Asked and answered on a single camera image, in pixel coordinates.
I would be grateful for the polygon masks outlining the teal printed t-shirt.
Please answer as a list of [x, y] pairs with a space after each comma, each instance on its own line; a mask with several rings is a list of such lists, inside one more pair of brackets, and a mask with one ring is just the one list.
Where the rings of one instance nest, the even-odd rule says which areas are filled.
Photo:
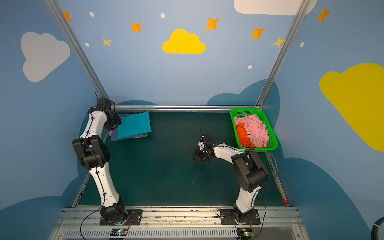
[[118, 127], [117, 138], [119, 140], [136, 135], [150, 133], [152, 131], [149, 112], [122, 117], [122, 123]]

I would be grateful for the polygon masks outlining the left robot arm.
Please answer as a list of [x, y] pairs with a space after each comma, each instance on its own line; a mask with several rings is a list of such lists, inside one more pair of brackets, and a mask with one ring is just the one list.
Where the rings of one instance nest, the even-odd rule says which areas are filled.
[[72, 146], [80, 162], [94, 179], [101, 198], [101, 225], [124, 225], [128, 214], [116, 191], [110, 173], [110, 152], [102, 140], [103, 129], [114, 130], [122, 119], [113, 101], [97, 100], [97, 105], [87, 111], [88, 122], [84, 132], [73, 140]]

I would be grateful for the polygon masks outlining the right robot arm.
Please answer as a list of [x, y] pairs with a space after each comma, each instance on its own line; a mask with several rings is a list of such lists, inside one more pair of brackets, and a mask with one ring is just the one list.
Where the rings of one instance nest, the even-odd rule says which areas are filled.
[[259, 224], [259, 220], [252, 219], [258, 214], [254, 209], [254, 202], [262, 185], [268, 180], [269, 173], [257, 151], [241, 150], [225, 143], [217, 143], [210, 134], [205, 134], [201, 136], [198, 146], [195, 148], [193, 160], [205, 162], [210, 157], [231, 163], [240, 186], [233, 213], [228, 217], [224, 213], [220, 213], [220, 217], [229, 225], [244, 225], [247, 221]]

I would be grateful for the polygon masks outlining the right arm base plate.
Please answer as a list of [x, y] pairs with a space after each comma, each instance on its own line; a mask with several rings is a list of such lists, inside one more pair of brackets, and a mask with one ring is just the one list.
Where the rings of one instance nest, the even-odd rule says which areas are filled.
[[256, 209], [242, 213], [237, 209], [218, 209], [217, 216], [222, 225], [260, 225], [261, 219]]

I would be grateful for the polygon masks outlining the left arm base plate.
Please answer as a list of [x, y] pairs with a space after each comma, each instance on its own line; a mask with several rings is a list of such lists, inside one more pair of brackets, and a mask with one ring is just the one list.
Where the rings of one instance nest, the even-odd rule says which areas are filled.
[[125, 213], [112, 217], [109, 220], [101, 219], [100, 226], [139, 226], [141, 223], [143, 210], [141, 209], [128, 209]]

